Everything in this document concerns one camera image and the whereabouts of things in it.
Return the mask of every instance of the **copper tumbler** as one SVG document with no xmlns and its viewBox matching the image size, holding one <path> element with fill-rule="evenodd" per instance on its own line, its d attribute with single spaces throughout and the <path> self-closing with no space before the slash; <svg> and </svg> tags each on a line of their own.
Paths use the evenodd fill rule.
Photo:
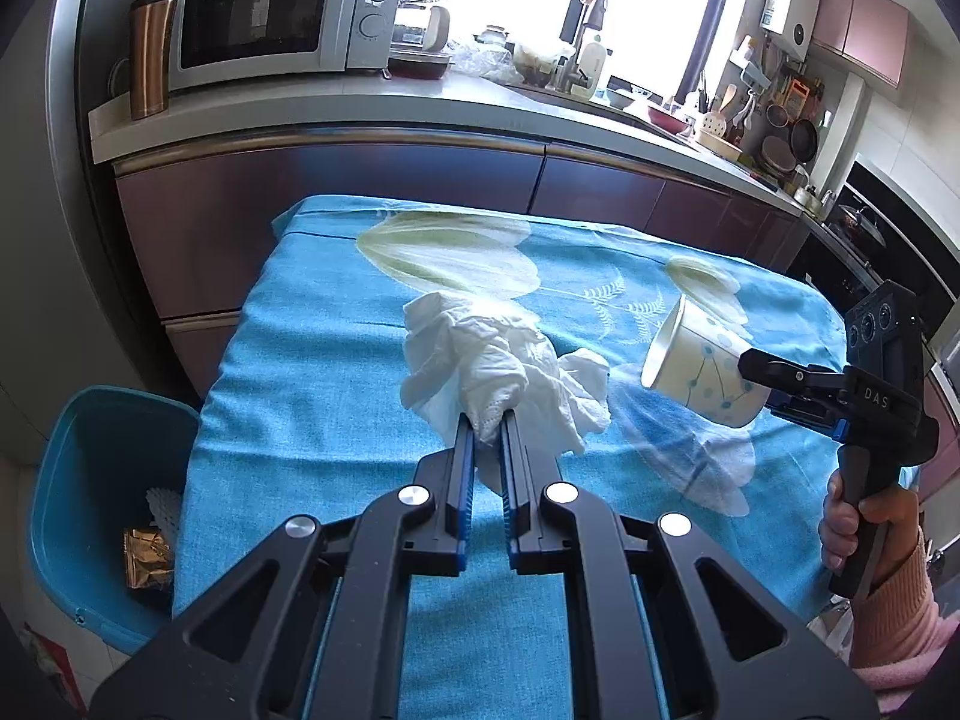
<svg viewBox="0 0 960 720">
<path fill-rule="evenodd" d="M 167 109 L 170 38 L 176 0 L 136 0 L 130 6 L 130 118 Z"/>
</svg>

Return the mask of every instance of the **device handle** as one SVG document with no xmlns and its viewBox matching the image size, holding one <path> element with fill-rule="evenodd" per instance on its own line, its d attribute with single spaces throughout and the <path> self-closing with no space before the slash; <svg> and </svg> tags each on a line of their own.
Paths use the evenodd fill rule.
<svg viewBox="0 0 960 720">
<path fill-rule="evenodd" d="M 843 479 L 843 500 L 855 509 L 864 498 L 886 490 L 899 480 L 898 464 L 872 458 L 870 450 L 862 446 L 843 445 L 837 449 L 837 460 Z M 856 552 L 830 579 L 830 592 L 857 600 L 867 597 L 886 541 L 887 527 L 886 522 L 877 525 L 860 517 L 856 529 Z"/>
</svg>

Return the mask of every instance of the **cup rim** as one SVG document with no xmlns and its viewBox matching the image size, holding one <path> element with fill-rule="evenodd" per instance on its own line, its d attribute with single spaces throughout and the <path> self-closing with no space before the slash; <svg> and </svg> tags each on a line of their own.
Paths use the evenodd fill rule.
<svg viewBox="0 0 960 720">
<path fill-rule="evenodd" d="M 656 332 L 654 340 L 650 343 L 647 350 L 646 360 L 643 361 L 643 370 L 640 372 L 640 384 L 647 389 L 656 389 L 659 384 L 662 372 L 664 372 L 664 363 L 667 353 L 673 346 L 674 338 L 680 330 L 680 324 L 683 323 L 683 312 L 686 311 L 686 295 L 680 293 L 680 300 L 673 307 L 673 311 L 666 317 L 666 322 Z"/>
</svg>

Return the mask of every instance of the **upper cabinet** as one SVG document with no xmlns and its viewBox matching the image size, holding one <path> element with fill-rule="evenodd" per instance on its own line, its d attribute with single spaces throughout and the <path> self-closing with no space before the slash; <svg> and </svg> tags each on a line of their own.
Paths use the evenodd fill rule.
<svg viewBox="0 0 960 720">
<path fill-rule="evenodd" d="M 820 0 L 813 43 L 898 87 L 910 14 L 890 0 Z"/>
</svg>

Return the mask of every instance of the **paper cup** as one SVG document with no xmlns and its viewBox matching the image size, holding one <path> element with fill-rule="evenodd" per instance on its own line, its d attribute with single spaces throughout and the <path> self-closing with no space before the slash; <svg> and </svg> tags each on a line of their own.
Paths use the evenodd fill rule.
<svg viewBox="0 0 960 720">
<path fill-rule="evenodd" d="M 640 383 L 728 427 L 757 418 L 770 395 L 736 364 L 750 344 L 681 295 L 647 352 Z"/>
</svg>

